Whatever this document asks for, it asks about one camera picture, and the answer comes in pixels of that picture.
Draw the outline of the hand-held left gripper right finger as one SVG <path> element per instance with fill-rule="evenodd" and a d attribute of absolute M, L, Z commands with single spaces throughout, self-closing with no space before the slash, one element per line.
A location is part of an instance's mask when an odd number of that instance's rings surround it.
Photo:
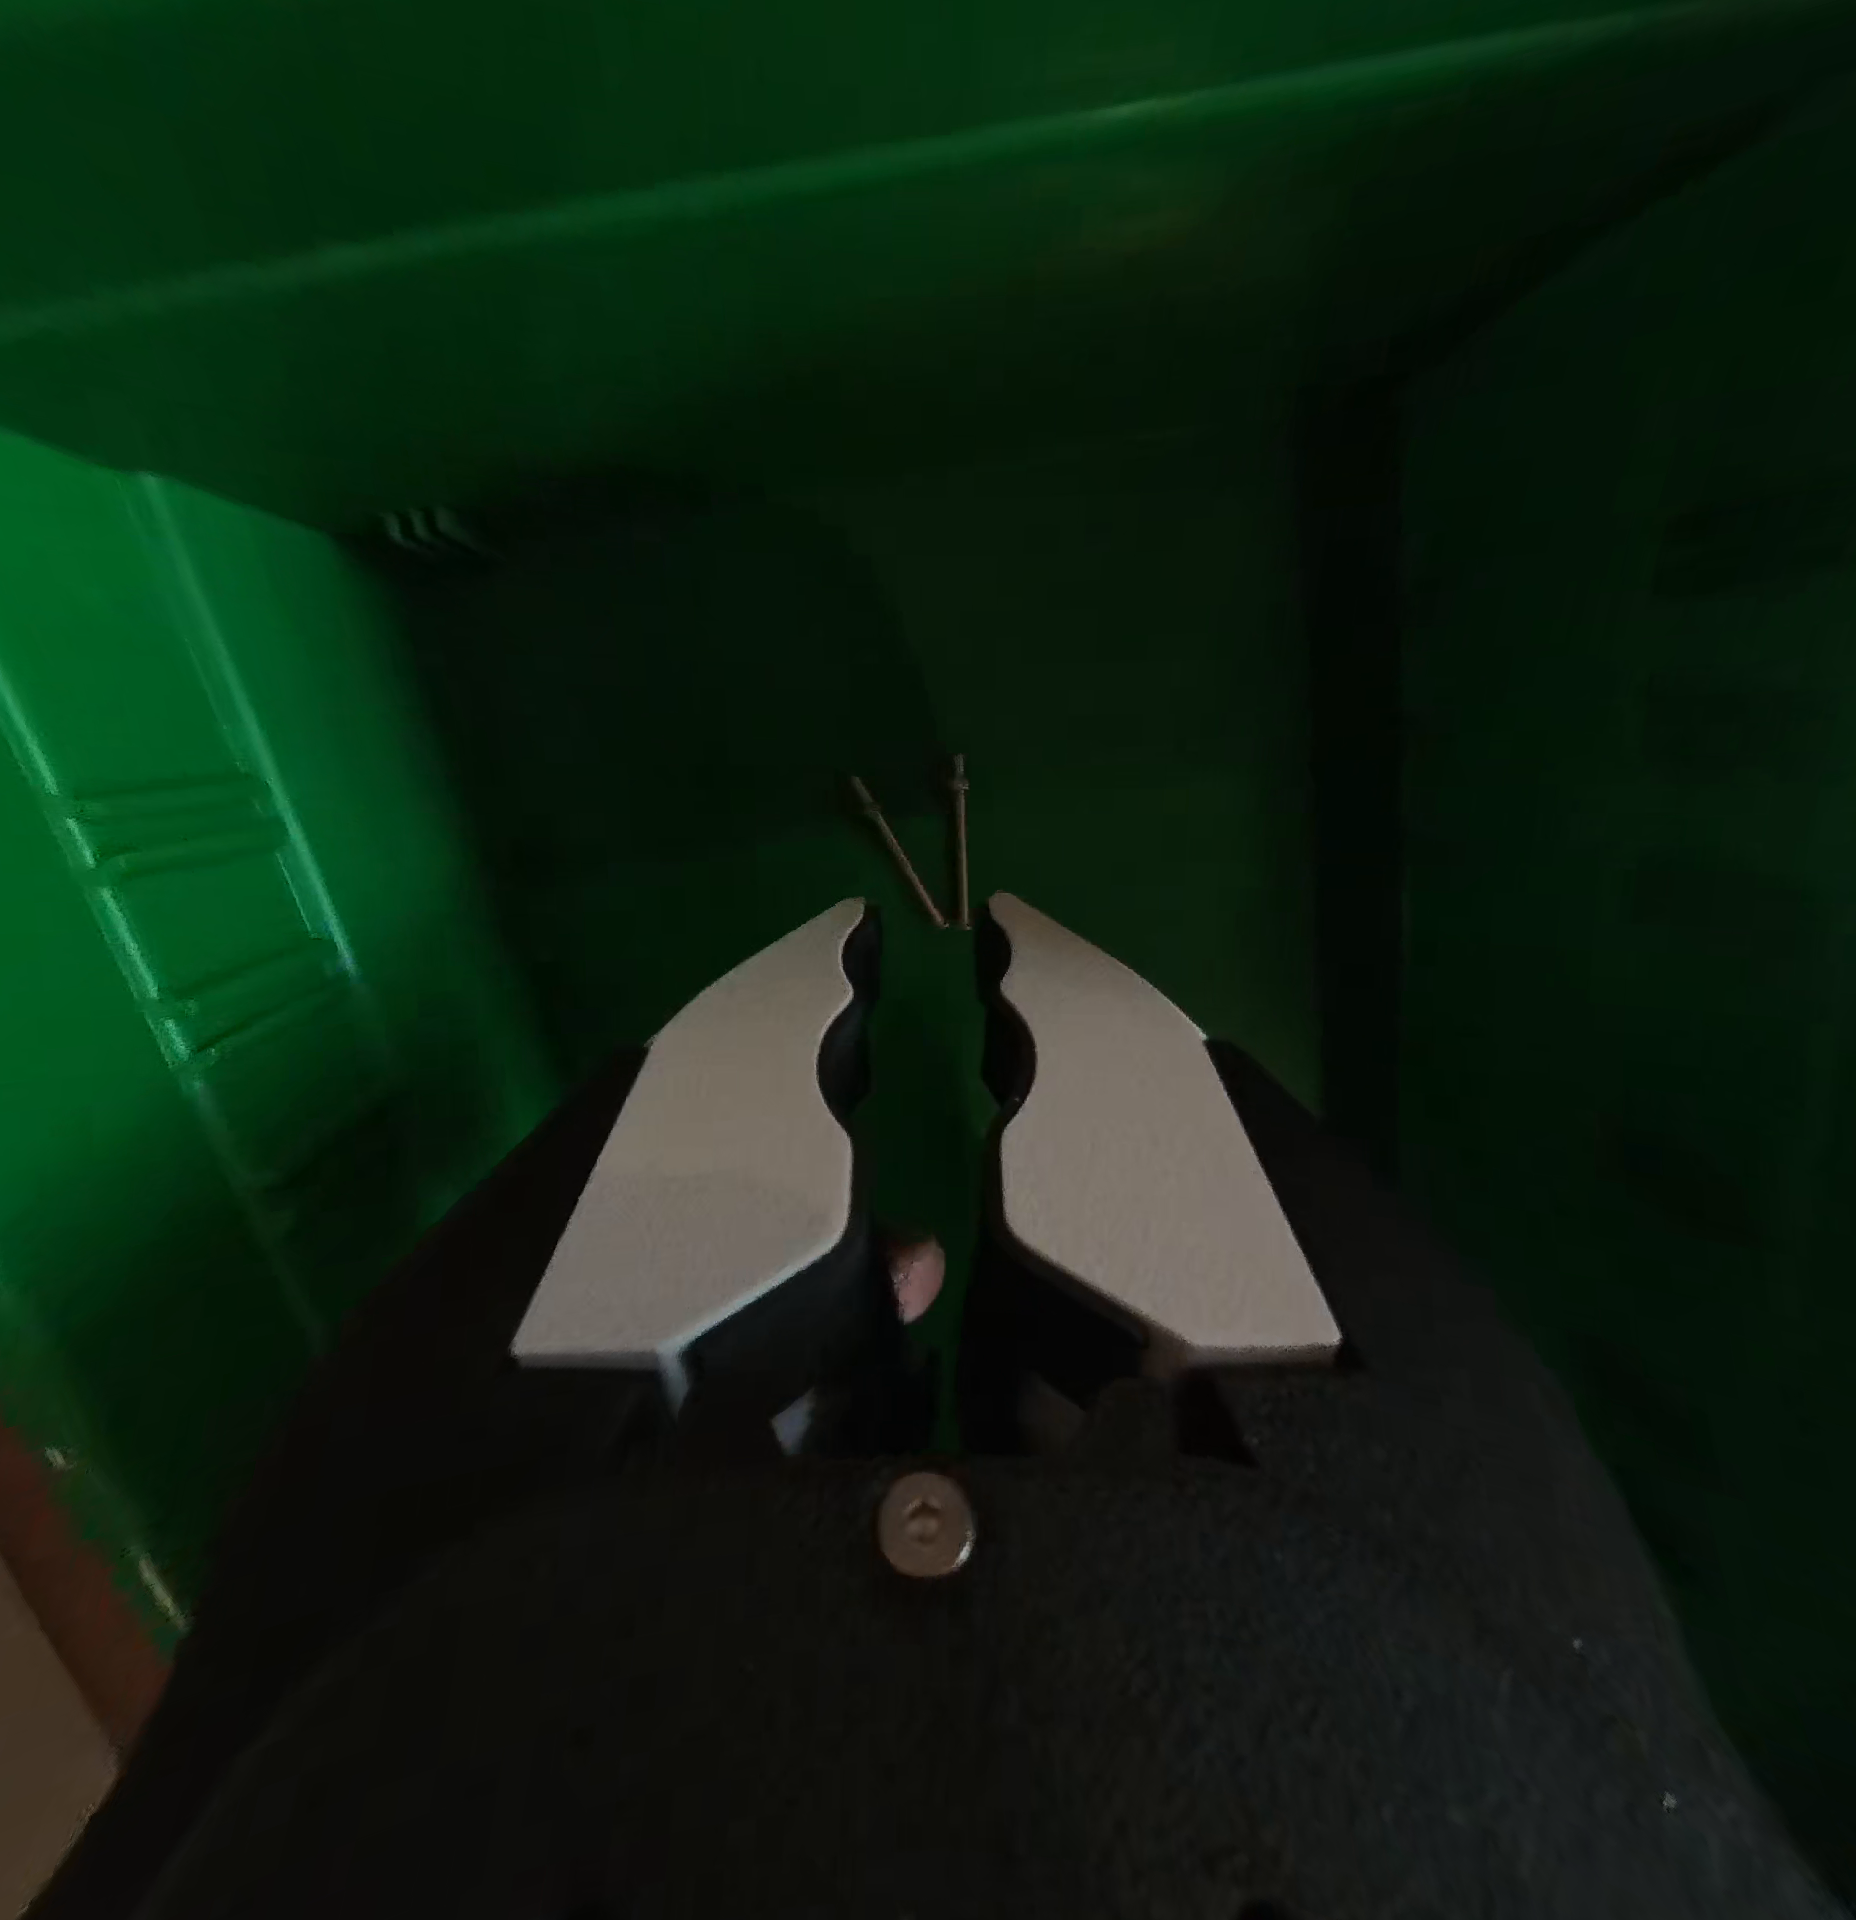
<path fill-rule="evenodd" d="M 971 1447 L 1060 1440 L 1123 1381 L 1329 1372 L 1343 1330 L 1204 1027 L 1015 892 L 976 928 L 995 1101 Z"/>

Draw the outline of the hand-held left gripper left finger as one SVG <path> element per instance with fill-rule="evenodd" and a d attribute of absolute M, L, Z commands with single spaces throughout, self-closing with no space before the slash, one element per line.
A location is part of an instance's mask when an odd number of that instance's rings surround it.
<path fill-rule="evenodd" d="M 665 1414 L 819 1450 L 888 1350 L 888 1276 L 851 1120 L 881 928 L 797 923 L 643 1052 L 511 1337 L 531 1372 L 647 1381 Z"/>

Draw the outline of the green plastic bin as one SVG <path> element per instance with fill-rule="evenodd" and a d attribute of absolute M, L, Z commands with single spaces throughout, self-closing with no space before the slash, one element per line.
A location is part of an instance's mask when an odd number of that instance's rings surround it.
<path fill-rule="evenodd" d="M 995 892 L 1333 1370 L 971 1447 Z M 849 897 L 879 1368 L 520 1368 Z M 1856 5 L 0 5 L 0 1398 L 37 1915 L 1856 1915 Z"/>

